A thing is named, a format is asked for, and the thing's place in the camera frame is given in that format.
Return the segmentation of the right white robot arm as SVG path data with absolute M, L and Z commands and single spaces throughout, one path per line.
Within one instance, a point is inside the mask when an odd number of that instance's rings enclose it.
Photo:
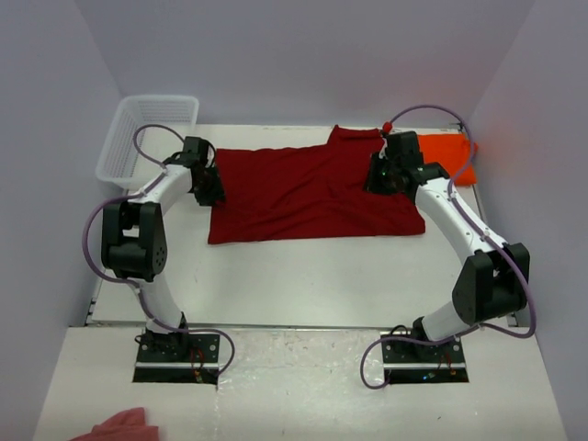
M 417 359 L 429 361 L 450 338 L 530 306 L 530 253 L 467 206 L 449 172 L 424 160 L 415 132 L 384 135 L 381 150 L 370 157 L 364 189 L 407 197 L 435 223 L 461 263 L 450 301 L 413 323 L 410 349 Z

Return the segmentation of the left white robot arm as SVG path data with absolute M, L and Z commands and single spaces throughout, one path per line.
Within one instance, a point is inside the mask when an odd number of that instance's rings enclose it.
M 135 293 L 147 319 L 146 333 L 168 359 L 189 354 L 185 314 L 171 294 L 164 269 L 168 260 L 164 215 L 184 195 L 202 207 L 226 201 L 216 149 L 210 141 L 187 137 L 183 149 L 163 162 L 164 170 L 136 195 L 102 209 L 102 265 Z

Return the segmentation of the dark red t shirt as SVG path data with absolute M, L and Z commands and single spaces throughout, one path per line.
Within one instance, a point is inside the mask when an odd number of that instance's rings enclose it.
M 364 189 L 382 145 L 377 129 L 334 126 L 321 145 L 218 151 L 226 200 L 211 211 L 209 244 L 424 234 L 407 197 Z

